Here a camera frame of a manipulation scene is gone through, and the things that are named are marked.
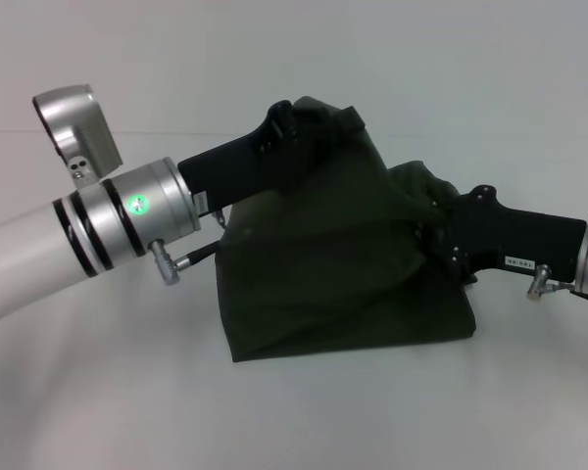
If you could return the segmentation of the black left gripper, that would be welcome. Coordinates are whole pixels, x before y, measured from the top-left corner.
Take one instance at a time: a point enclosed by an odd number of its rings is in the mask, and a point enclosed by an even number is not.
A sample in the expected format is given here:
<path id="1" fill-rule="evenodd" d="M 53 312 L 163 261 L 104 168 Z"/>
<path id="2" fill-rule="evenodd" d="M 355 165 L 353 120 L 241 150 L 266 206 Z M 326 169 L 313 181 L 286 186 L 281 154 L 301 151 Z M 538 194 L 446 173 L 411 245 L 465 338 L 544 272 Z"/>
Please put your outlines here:
<path id="1" fill-rule="evenodd" d="M 310 170 L 310 141 L 342 142 L 366 129 L 354 107 L 299 107 L 281 101 L 249 134 L 180 162 L 200 216 L 267 190 L 291 189 Z"/>

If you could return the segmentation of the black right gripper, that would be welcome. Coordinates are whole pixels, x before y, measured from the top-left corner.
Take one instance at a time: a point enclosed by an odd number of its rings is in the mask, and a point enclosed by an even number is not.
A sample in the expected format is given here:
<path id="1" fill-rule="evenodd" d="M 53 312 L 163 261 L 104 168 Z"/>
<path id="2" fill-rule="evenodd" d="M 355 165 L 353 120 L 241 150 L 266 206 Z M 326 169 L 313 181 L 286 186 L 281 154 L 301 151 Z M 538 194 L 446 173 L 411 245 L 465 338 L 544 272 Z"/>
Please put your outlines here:
<path id="1" fill-rule="evenodd" d="M 481 270 L 532 275 L 545 264 L 555 281 L 574 280 L 587 222 L 503 206 L 493 186 L 481 185 L 448 208 L 411 209 L 422 253 L 434 253 L 460 282 Z"/>

